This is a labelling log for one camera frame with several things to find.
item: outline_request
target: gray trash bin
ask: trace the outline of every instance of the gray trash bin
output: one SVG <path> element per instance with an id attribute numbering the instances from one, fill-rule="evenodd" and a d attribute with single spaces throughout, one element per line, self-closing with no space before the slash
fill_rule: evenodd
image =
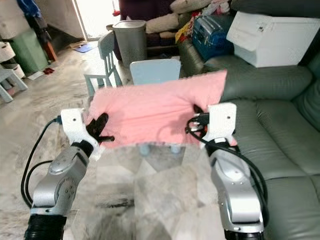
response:
<path id="1" fill-rule="evenodd" d="M 147 59 L 146 22 L 141 20 L 120 21 L 113 25 L 123 65 Z"/>

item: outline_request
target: blue plastic container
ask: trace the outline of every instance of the blue plastic container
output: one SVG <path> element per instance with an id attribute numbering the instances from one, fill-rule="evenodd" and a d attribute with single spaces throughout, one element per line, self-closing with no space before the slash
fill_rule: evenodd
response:
<path id="1" fill-rule="evenodd" d="M 229 55 L 234 45 L 226 37 L 233 22 L 232 16 L 199 16 L 194 21 L 192 43 L 204 61 L 216 56 Z"/>

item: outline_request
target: trash bin lid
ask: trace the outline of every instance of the trash bin lid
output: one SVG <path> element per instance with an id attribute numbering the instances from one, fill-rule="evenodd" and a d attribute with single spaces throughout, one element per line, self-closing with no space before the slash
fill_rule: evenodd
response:
<path id="1" fill-rule="evenodd" d="M 124 20 L 113 25 L 114 29 L 138 29 L 144 28 L 146 21 L 142 20 Z"/>

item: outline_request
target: pink cloth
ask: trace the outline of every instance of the pink cloth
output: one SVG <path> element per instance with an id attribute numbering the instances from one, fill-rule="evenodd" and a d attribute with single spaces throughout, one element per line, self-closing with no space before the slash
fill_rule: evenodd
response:
<path id="1" fill-rule="evenodd" d="M 218 104 L 224 91 L 227 71 L 219 71 L 160 84 L 99 89 L 91 102 L 89 123 L 102 113 L 109 120 L 101 136 L 114 136 L 106 148 L 139 143 L 197 143 L 185 133 L 194 116 L 193 105 L 204 111 Z"/>

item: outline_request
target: blue mat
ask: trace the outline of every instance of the blue mat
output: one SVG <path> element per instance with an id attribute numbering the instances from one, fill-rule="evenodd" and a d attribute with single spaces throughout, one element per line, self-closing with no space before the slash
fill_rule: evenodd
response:
<path id="1" fill-rule="evenodd" d="M 79 53 L 86 53 L 86 52 L 89 52 L 92 49 L 95 49 L 96 47 L 97 47 L 97 43 L 96 42 L 88 42 L 87 44 L 76 48 L 75 51 L 77 51 Z"/>

